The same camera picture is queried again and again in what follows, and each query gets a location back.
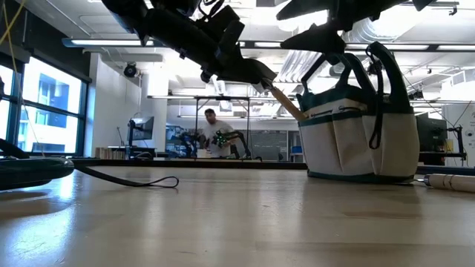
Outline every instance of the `bag handle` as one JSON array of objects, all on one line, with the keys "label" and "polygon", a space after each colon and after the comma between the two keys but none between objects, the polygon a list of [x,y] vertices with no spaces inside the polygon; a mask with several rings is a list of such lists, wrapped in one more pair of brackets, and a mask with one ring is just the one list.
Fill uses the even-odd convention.
[{"label": "bag handle", "polygon": [[304,94],[310,93],[309,91],[309,86],[307,84],[308,80],[312,77],[312,75],[317,71],[317,69],[322,66],[323,63],[327,60],[327,57],[324,54],[321,54],[321,56],[318,57],[317,61],[313,63],[312,67],[305,73],[305,75],[302,77],[302,85],[304,86]]},{"label": "bag handle", "polygon": [[374,95],[375,89],[371,83],[370,77],[366,74],[366,70],[363,67],[361,61],[355,55],[351,53],[345,53],[343,55],[336,55],[340,61],[345,65],[345,70],[343,71],[340,81],[338,83],[341,85],[341,82],[346,82],[348,84],[348,77],[350,76],[351,70],[355,73],[356,80],[361,86],[361,89],[367,93]]},{"label": "bag handle", "polygon": [[397,103],[399,106],[410,106],[406,84],[404,83],[401,69],[399,69],[393,54],[379,42],[370,44],[367,48],[367,53],[372,59],[374,59],[373,56],[377,56],[386,69],[387,77],[391,85],[390,101],[394,104]]}]

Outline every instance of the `white t-shirt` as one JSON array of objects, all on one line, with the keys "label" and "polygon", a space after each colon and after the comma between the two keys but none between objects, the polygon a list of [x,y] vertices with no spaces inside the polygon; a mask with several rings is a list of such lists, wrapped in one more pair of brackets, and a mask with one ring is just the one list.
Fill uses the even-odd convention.
[{"label": "white t-shirt", "polygon": [[216,135],[217,131],[221,131],[221,133],[229,133],[232,132],[234,129],[231,127],[231,125],[220,121],[219,119],[216,120],[216,123],[213,125],[208,124],[204,128],[204,134],[206,136],[206,139],[209,139],[209,150],[211,151],[212,157],[220,157],[220,156],[229,156],[231,155],[231,148],[220,148],[217,145],[213,145],[213,139],[214,136]]}]

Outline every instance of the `desk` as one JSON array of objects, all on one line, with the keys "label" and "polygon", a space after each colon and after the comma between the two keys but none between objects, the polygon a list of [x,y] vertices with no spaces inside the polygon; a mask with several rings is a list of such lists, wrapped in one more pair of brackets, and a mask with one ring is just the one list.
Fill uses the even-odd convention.
[{"label": "desk", "polygon": [[473,266],[475,195],[306,171],[94,167],[0,194],[1,266]]}]

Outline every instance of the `wooden handle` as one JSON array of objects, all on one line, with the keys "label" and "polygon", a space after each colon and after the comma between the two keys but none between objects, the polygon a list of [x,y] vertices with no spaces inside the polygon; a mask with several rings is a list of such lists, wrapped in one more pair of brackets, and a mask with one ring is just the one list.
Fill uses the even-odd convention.
[{"label": "wooden handle", "polygon": [[302,113],[293,103],[290,101],[290,99],[282,93],[281,90],[274,88],[270,90],[272,95],[283,105],[287,111],[289,111],[292,116],[297,119],[298,122],[303,122],[304,120],[307,119],[307,116],[305,116],[304,113]]}]

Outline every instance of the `bag pocket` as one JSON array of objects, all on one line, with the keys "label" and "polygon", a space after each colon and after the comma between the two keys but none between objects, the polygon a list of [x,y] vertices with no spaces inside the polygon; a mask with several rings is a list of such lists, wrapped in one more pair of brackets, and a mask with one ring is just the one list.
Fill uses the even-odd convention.
[{"label": "bag pocket", "polygon": [[[363,116],[367,142],[375,127],[375,116]],[[384,113],[381,145],[370,149],[373,169],[381,177],[412,177],[419,161],[419,135],[413,114]]]},{"label": "bag pocket", "polygon": [[353,107],[340,107],[339,110],[342,112],[334,113],[332,120],[343,175],[373,174],[361,111]]},{"label": "bag pocket", "polygon": [[332,116],[299,122],[302,148],[312,176],[342,175]]}]

